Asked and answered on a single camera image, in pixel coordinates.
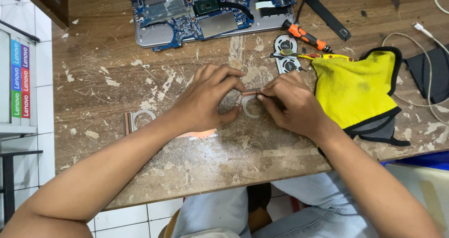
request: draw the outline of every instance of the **yellow brush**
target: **yellow brush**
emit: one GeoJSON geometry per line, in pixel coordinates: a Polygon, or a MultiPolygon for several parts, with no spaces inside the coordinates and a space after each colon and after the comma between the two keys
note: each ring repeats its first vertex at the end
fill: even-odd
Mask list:
{"type": "Polygon", "coordinates": [[[295,57],[301,57],[306,58],[309,60],[313,60],[313,58],[324,58],[324,59],[330,59],[330,58],[344,58],[349,62],[354,62],[354,59],[351,57],[345,56],[345,55],[336,55],[336,54],[327,54],[327,55],[320,55],[320,54],[297,54],[294,53],[291,49],[283,49],[281,50],[281,54],[284,56],[295,56],[295,57]]]}

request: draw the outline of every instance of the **blue circuit board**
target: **blue circuit board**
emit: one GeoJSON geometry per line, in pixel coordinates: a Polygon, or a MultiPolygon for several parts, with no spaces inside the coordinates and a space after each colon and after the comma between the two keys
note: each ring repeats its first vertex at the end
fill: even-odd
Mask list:
{"type": "MultiPolygon", "coordinates": [[[[166,23],[173,29],[171,42],[154,47],[153,51],[179,47],[189,37],[204,40],[236,29],[248,28],[254,23],[249,10],[250,0],[167,0],[153,5],[146,5],[145,0],[131,1],[138,27],[166,23]],[[204,28],[218,18],[229,19],[231,13],[235,25],[230,25],[230,28],[225,28],[220,33],[203,32],[202,26],[204,28]]],[[[296,0],[271,0],[271,3],[274,7],[284,7],[296,4],[296,0]]]]}

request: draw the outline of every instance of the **wooden desk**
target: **wooden desk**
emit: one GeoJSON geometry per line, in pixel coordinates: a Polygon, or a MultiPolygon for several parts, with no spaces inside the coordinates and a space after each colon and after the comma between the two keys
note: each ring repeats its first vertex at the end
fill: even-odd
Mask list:
{"type": "MultiPolygon", "coordinates": [[[[169,109],[202,64],[230,64],[242,69],[247,73],[243,82],[248,89],[261,87],[278,75],[268,55],[282,31],[191,42],[179,49],[153,53],[135,42],[129,0],[69,1],[70,21],[79,19],[78,23],[71,24],[67,31],[53,27],[57,173],[123,137],[124,112],[150,109],[158,116],[169,109]]],[[[392,0],[322,2],[351,31],[352,38],[343,42],[307,5],[301,14],[301,26],[325,40],[338,54],[358,58],[394,32],[414,37],[427,50],[434,48],[431,40],[412,28],[415,21],[423,23],[442,43],[449,43],[449,17],[433,0],[400,0],[398,9],[392,0]]],[[[449,0],[440,3],[449,9],[449,0]]],[[[402,37],[392,37],[387,44],[400,48],[405,58],[422,52],[402,37]]],[[[314,51],[299,43],[300,51],[303,46],[307,52],[314,51]]],[[[305,59],[301,63],[308,68],[305,59]]],[[[424,104],[403,68],[396,92],[424,104]]],[[[301,75],[313,86],[313,70],[301,75]]],[[[237,96],[238,92],[230,92],[220,109],[233,107],[237,96]]],[[[407,137],[412,145],[394,147],[357,139],[373,158],[384,161],[449,148],[449,127],[436,123],[426,108],[396,101],[403,109],[396,118],[396,137],[407,137]]],[[[439,114],[449,119],[449,114],[439,114]]],[[[309,140],[277,127],[267,114],[259,119],[242,114],[220,128],[218,134],[211,139],[171,141],[106,209],[330,170],[309,140]]]]}

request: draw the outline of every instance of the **yellow towel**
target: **yellow towel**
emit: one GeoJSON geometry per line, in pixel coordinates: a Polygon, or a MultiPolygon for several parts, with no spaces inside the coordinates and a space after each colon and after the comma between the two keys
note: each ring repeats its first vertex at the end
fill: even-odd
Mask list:
{"type": "Polygon", "coordinates": [[[390,97],[401,60],[401,52],[394,47],[375,48],[356,62],[315,58],[315,96],[326,114],[348,134],[376,120],[393,119],[401,111],[390,97]]]}

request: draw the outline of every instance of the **human hand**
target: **human hand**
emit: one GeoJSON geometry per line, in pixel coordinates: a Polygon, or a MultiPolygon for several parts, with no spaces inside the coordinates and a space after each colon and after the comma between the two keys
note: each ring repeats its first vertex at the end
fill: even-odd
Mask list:
{"type": "Polygon", "coordinates": [[[276,124],[297,134],[311,138],[315,143],[326,139],[338,125],[323,111],[318,100],[309,90],[299,72],[282,73],[264,88],[257,98],[262,101],[276,124]],[[280,99],[281,110],[274,97],[280,99]]]}
{"type": "Polygon", "coordinates": [[[242,71],[224,65],[205,64],[197,69],[188,89],[170,109],[174,116],[180,118],[179,126],[183,133],[203,132],[237,119],[241,106],[218,114],[218,105],[231,89],[246,91],[238,79],[243,76],[242,71]]]}

